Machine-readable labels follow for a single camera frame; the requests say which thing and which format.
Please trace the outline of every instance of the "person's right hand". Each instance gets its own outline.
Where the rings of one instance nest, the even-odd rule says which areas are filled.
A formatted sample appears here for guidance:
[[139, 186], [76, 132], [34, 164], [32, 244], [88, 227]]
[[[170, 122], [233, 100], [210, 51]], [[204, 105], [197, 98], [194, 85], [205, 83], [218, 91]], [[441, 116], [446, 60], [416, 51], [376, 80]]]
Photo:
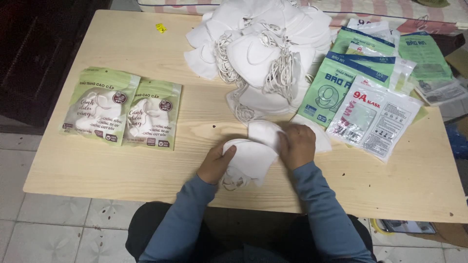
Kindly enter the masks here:
[[315, 133], [306, 125], [291, 124], [279, 132], [279, 156], [291, 171], [314, 160]]

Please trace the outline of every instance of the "light wood tabletop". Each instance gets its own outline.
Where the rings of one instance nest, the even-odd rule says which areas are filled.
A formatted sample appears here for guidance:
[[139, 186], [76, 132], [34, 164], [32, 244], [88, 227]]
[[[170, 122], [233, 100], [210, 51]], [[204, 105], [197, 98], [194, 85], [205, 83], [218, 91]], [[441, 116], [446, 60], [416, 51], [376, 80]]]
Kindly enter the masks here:
[[[221, 79], [196, 76], [183, 52], [193, 48], [185, 34], [201, 16], [99, 10], [66, 79], [24, 185], [29, 193], [172, 203], [209, 148], [247, 129], [227, 107], [235, 88]], [[162, 23], [163, 34], [155, 25]], [[109, 67], [183, 85], [174, 152], [112, 147], [79, 135], [59, 135], [81, 70]], [[347, 213], [358, 217], [468, 223], [468, 207], [437, 107], [411, 125], [388, 164], [359, 149], [332, 142], [333, 151], [315, 162]], [[276, 120], [287, 121], [292, 115]], [[220, 189], [212, 206], [300, 212], [281, 162], [264, 185]]]

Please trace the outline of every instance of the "hand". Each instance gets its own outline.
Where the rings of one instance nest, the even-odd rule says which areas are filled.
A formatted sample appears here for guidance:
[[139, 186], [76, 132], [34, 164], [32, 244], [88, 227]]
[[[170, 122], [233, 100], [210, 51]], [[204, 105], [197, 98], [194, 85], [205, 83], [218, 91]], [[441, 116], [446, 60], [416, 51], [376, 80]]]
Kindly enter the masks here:
[[291, 171], [310, 163], [315, 156], [315, 133], [306, 125], [291, 124], [279, 132], [279, 156]]
[[236, 146], [231, 146], [223, 155], [225, 141], [211, 148], [205, 157], [202, 165], [197, 171], [198, 177], [205, 183], [218, 184], [218, 181], [226, 172], [227, 165], [232, 160], [237, 150]]

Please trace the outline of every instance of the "dark wooden cabinet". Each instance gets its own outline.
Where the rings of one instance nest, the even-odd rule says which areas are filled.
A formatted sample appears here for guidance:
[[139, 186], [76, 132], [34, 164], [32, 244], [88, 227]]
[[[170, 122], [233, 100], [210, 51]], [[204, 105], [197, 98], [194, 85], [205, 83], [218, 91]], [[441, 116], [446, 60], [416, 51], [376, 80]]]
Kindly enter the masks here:
[[0, 3], [0, 115], [45, 127], [97, 9], [110, 0]]

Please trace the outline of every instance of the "person's left hand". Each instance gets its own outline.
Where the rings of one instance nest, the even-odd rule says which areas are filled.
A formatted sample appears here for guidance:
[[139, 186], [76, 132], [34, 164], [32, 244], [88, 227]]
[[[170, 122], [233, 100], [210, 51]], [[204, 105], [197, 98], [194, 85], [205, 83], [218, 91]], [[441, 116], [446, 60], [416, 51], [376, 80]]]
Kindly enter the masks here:
[[231, 146], [223, 155], [223, 146], [225, 143], [226, 142], [223, 141], [211, 148], [202, 165], [198, 169], [197, 175], [205, 183], [218, 184], [218, 181], [226, 172], [227, 165], [234, 157], [237, 150], [234, 145]]

